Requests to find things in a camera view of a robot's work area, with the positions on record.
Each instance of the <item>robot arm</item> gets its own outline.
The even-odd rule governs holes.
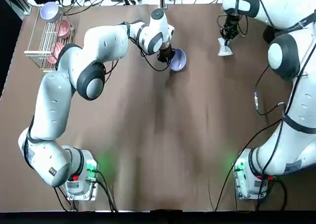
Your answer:
[[[222,48],[219,55],[233,54],[228,46],[239,34],[237,23],[240,16],[245,15],[272,26],[280,31],[276,35],[280,35],[312,27],[315,7],[316,0],[223,0],[222,9],[227,13],[227,18],[220,29]]]
[[[152,55],[171,47],[174,28],[160,9],[151,14],[149,25],[141,20],[89,29],[84,47],[66,45],[59,54],[56,71],[47,73],[39,87],[35,113],[29,128],[19,137],[19,147],[31,168],[50,186],[65,188],[74,200],[91,200],[98,164],[87,150],[59,146],[65,131],[71,99],[77,91],[87,100],[96,99],[105,81],[103,63],[123,58],[128,39]]]
[[[272,136],[262,146],[244,150],[234,166],[238,197],[257,199],[262,186],[263,198],[267,190],[266,178],[261,178],[264,167],[265,175],[280,176],[316,163],[316,58],[309,57],[316,43],[316,0],[223,0],[223,9],[228,27],[221,29],[222,52],[227,52],[238,34],[240,15],[246,15],[278,30],[268,50],[271,69],[284,80],[293,80],[293,85],[299,74],[305,75]]]

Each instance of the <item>white bowl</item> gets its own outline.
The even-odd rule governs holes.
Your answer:
[[[40,16],[43,20],[49,23],[56,22],[60,17],[60,10],[56,3],[54,2],[47,2],[43,7],[40,9]]]

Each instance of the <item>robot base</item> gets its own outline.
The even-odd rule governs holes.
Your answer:
[[[261,179],[253,175],[249,167],[248,155],[250,149],[245,149],[238,158],[234,166],[234,181],[236,187],[236,196],[240,200],[258,199],[258,193],[261,185]],[[268,181],[264,180],[260,199],[266,196]]]
[[[87,150],[81,150],[84,157],[84,165],[81,174],[73,177],[73,180],[66,181],[65,188],[68,200],[74,201],[95,201],[97,196],[98,183],[94,183],[98,178],[98,163],[93,159],[92,154]]]

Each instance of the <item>label sticker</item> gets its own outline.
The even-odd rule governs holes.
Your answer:
[[[72,181],[67,182],[67,188],[79,188],[79,182],[78,181]]]
[[[52,176],[55,176],[56,173],[57,173],[57,171],[56,171],[53,167],[51,167],[48,172],[49,172]]]
[[[22,150],[22,154],[24,154],[24,144],[22,145],[22,148],[21,148],[21,150]],[[35,152],[30,148],[30,146],[29,146],[29,151],[28,151],[28,160],[31,162],[31,160],[32,160],[32,158],[33,158],[33,156],[35,155]]]
[[[261,185],[261,181],[255,180],[255,187],[260,188],[260,185]],[[266,186],[266,185],[267,185],[267,180],[264,181],[263,187]]]
[[[298,161],[294,163],[286,163],[284,174],[288,174],[294,171],[298,171],[302,166],[302,159],[299,159]]]

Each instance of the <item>green led light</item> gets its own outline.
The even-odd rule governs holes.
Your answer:
[[[236,162],[235,171],[242,171],[245,168],[244,164],[245,164],[245,159],[238,159]]]

